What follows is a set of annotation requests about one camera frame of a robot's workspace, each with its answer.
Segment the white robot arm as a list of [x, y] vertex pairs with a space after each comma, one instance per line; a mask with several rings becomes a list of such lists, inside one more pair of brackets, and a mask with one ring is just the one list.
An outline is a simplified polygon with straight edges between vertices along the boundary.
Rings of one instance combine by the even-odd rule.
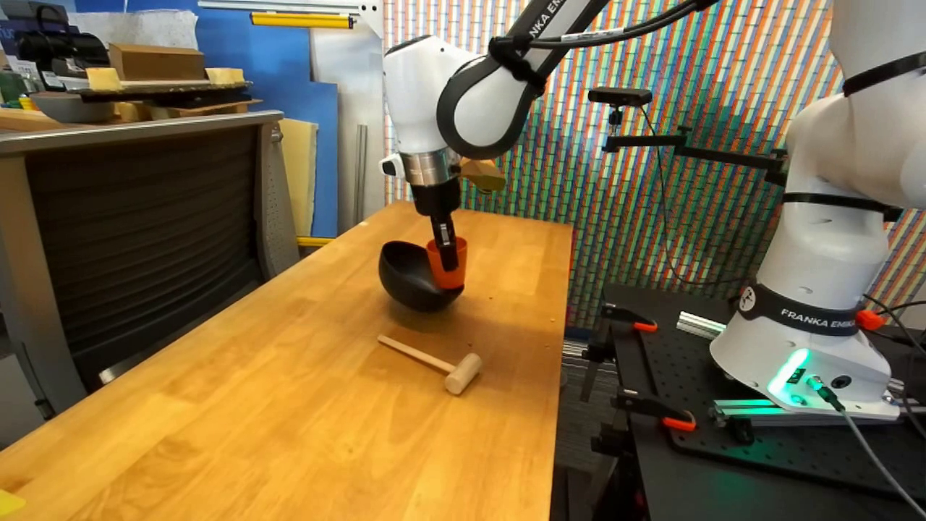
[[[484, 54], [432, 35], [384, 53], [392, 167], [432, 221], [429, 268], [442, 289], [463, 283], [460, 164], [517, 142], [563, 53], [643, 37], [714, 0], [596, 32], [605, 2], [531, 0]], [[889, 254], [886, 221], [926, 205], [926, 0], [829, 0], [829, 53], [841, 89], [792, 119], [779, 228], [708, 352], [780, 409], [815, 410], [837, 394], [854, 414], [892, 416], [892, 365], [857, 310]]]

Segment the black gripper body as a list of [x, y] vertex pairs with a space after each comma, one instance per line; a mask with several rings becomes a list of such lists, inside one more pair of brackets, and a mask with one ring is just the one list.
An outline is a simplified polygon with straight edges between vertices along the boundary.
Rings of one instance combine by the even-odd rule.
[[442, 186], [413, 186], [413, 209], [432, 221], [433, 239], [452, 242], [455, 223], [452, 213], [460, 209], [460, 183], [449, 180]]

